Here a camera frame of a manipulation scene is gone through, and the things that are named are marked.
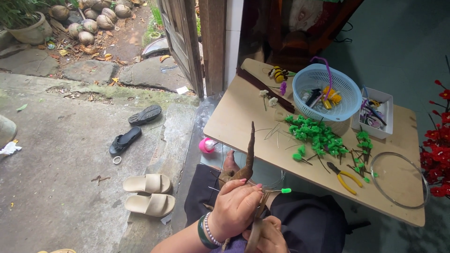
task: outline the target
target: wooden table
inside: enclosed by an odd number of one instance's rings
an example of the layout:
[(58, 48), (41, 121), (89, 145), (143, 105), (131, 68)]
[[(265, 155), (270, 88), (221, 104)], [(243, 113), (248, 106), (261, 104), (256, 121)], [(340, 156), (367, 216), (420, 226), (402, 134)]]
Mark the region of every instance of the wooden table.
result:
[[(276, 84), (265, 74), (271, 68), (268, 64), (246, 59), (242, 64), (242, 68), (249, 71), (268, 86), (279, 86), (279, 84)], [(292, 79), (290, 77), (287, 81), (288, 90), (284, 96), (288, 100), (292, 100)], [(255, 122), (256, 130), (274, 128), (279, 123), (273, 119), (276, 108), (282, 107), (277, 105), (271, 108), (267, 105), (267, 111), (265, 111), (263, 100), (259, 96), (259, 90), (246, 80), (236, 76), (206, 124), (203, 132), (212, 139), (246, 153), (250, 139), (251, 122)], [(336, 122), (333, 124), (333, 130), (343, 138), (343, 143), (347, 148), (359, 149), (356, 146), (358, 142), (355, 131), (349, 127), (351, 125), (350, 119), (339, 124), (336, 124)], [(420, 165), (419, 140), (416, 126), (416, 118), (413, 111), (400, 106), (394, 106), (393, 135), (385, 140), (371, 137), (373, 140), (371, 154), (375, 156), (385, 151), (397, 152), (410, 159), (416, 165)], [(343, 177), (344, 181), (357, 192), (356, 196), (348, 192), (339, 183), (334, 172), (330, 171), (331, 173), (328, 173), (317, 158), (310, 160), (313, 166), (294, 161), (292, 154), (297, 152), (298, 146), (285, 149), (295, 144), (302, 144), (303, 142), (289, 140), (290, 137), (287, 136), (288, 134), (283, 132), (288, 131), (287, 124), (281, 123), (279, 130), (281, 134), (275, 133), (271, 138), (266, 140), (264, 138), (270, 130), (262, 130), (255, 133), (256, 157), (290, 172), (299, 178), (395, 219), (413, 226), (425, 225), (424, 208), (415, 210), (405, 209), (390, 202), (379, 192), (372, 181), (370, 183), (364, 182), (355, 171), (346, 166), (347, 164), (353, 165), (350, 154), (346, 154), (342, 158), (341, 166), (339, 166), (338, 159), (328, 154), (324, 156), (322, 162), (324, 164), (328, 161), (333, 162), (340, 170), (353, 173), (359, 178), (364, 185), (363, 188), (359, 188), (350, 178)], [(314, 154), (311, 150), (311, 144), (308, 143), (306, 145), (306, 158)], [(409, 206), (418, 206), (423, 203), (421, 176), (406, 161), (395, 156), (384, 156), (377, 160), (374, 165), (374, 171), (379, 174), (377, 182), (381, 188), (393, 199)]]

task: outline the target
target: purple flower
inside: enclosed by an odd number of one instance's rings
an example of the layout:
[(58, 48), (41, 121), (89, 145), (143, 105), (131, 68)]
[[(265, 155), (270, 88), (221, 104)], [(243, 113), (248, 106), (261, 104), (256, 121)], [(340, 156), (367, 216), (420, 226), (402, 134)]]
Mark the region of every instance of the purple flower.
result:
[(284, 96), (284, 94), (286, 94), (286, 87), (287, 87), (288, 85), (286, 84), (286, 82), (285, 81), (283, 81), (282, 83), (281, 83), (281, 86), (280, 86), (280, 92), (281, 92), (281, 95), (282, 96)]

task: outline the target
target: pliers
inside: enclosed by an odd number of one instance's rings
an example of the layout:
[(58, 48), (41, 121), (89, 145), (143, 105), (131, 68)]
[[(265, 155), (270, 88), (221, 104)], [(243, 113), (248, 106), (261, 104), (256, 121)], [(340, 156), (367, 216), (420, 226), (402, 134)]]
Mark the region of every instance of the pliers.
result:
[(338, 176), (337, 179), (339, 180), (339, 182), (341, 182), (341, 185), (344, 186), (344, 188), (347, 189), (351, 194), (356, 195), (356, 192), (352, 190), (350, 187), (348, 187), (348, 185), (342, 179), (341, 175), (345, 175), (351, 178), (353, 181), (355, 181), (355, 183), (358, 184), (359, 187), (363, 188), (363, 184), (354, 175), (348, 172), (340, 171), (334, 164), (330, 162), (327, 162), (327, 165), (332, 171), (334, 171), (334, 173), (336, 173), (336, 175)]

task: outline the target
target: blue plastic basket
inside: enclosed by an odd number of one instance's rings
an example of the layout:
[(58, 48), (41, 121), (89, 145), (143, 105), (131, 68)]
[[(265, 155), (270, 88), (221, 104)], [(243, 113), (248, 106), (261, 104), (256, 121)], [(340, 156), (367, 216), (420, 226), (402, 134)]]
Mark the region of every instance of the blue plastic basket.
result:
[(324, 89), (329, 86), (327, 67), (323, 64), (311, 64), (298, 72), (292, 82), (294, 102), (297, 108), (307, 117), (323, 121), (344, 121), (355, 114), (362, 103), (362, 95), (356, 83), (344, 73), (330, 68), (333, 85), (332, 89), (339, 91), (342, 100), (327, 110), (318, 102), (314, 108), (309, 108), (301, 99), (302, 92), (312, 89)]

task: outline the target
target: black sandal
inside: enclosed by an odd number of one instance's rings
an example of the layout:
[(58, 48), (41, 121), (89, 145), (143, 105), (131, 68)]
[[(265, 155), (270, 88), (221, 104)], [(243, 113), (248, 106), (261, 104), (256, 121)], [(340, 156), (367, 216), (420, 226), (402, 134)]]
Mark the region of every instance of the black sandal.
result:
[(129, 117), (128, 122), (132, 126), (140, 126), (156, 119), (156, 117), (158, 117), (161, 112), (161, 106), (152, 105), (144, 109), (144, 111), (136, 113), (135, 115)]
[(140, 127), (131, 128), (126, 134), (117, 136), (109, 146), (111, 155), (120, 155), (142, 134)]

